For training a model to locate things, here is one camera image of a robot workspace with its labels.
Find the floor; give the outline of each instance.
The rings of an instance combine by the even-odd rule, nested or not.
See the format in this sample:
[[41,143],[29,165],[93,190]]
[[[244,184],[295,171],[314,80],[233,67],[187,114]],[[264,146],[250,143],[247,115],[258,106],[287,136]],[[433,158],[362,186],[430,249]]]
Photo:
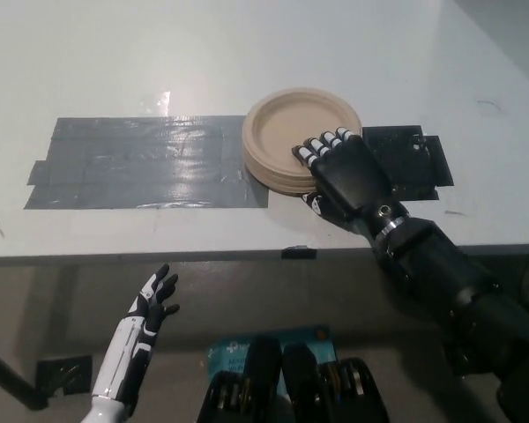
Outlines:
[[[484,257],[529,302],[528,257]],[[93,356],[160,263],[0,268],[0,356],[28,381],[41,359]],[[314,262],[172,263],[178,315],[165,322],[132,421],[192,422],[207,387],[205,349],[235,333],[328,323],[339,357],[369,364],[397,422],[506,422],[493,376],[454,379],[439,330],[369,257]],[[79,422],[88,395],[29,412],[0,390],[0,422]]]

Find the table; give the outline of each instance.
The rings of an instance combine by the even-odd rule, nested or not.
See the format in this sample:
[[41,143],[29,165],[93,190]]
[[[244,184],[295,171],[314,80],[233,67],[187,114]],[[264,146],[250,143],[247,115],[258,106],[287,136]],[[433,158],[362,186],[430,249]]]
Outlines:
[[467,251],[529,252],[529,1],[35,0],[0,2],[0,263],[368,251],[274,193],[260,210],[23,210],[60,116],[142,115],[160,93],[168,115],[239,115],[294,86],[440,136],[455,186],[406,207]]

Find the tape piece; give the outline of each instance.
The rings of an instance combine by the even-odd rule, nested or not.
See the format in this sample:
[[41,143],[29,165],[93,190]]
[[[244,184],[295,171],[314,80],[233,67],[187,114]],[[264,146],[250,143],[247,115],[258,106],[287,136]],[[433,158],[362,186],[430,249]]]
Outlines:
[[265,208],[242,160],[244,116],[61,118],[26,209]]

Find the stack of paper plates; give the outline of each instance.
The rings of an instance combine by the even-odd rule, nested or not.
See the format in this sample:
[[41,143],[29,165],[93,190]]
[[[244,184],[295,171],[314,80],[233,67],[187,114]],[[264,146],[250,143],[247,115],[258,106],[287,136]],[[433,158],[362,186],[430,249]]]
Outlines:
[[258,102],[245,119],[245,166],[261,183],[279,193],[313,191],[313,177],[292,155],[292,147],[339,126],[361,134],[359,116],[339,97],[311,88],[275,93]]

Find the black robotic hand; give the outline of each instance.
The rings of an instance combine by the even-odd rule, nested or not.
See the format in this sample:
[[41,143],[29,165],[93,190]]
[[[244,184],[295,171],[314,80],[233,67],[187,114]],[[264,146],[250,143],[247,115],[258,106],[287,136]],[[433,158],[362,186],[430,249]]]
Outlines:
[[390,180],[372,152],[350,130],[324,132],[320,138],[297,145],[292,153],[316,178],[317,192],[302,199],[331,223],[357,233],[358,220],[363,219],[376,237],[407,215],[407,210],[391,199]]

